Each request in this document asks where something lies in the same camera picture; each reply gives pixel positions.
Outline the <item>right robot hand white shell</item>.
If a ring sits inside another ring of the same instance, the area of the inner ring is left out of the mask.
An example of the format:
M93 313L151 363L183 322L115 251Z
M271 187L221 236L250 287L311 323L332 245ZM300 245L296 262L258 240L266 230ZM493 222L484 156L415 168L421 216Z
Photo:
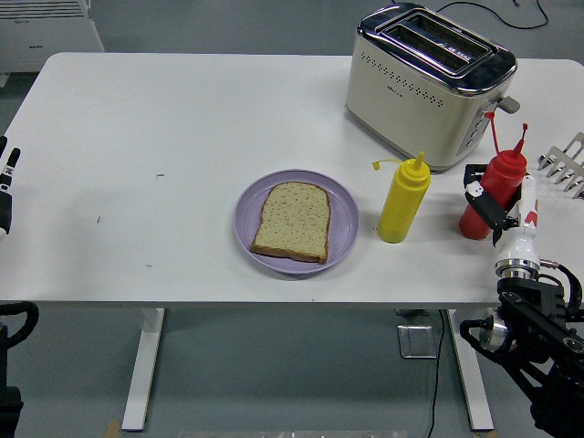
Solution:
M504 207L481 184L485 164L468 164L464 171L464 196L468 205L493 231L495 273L501 278L535 279L540 258L535 248L538 200L536 181L526 174L510 205Z

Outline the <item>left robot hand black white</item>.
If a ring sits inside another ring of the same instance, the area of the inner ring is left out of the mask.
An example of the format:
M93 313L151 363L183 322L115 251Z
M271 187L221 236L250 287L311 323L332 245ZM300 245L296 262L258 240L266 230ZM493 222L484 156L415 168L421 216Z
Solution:
M10 232L12 223L13 198L8 190L12 184L14 171L20 154L20 149L14 148L10 152L4 169L1 171L1 239L4 239Z

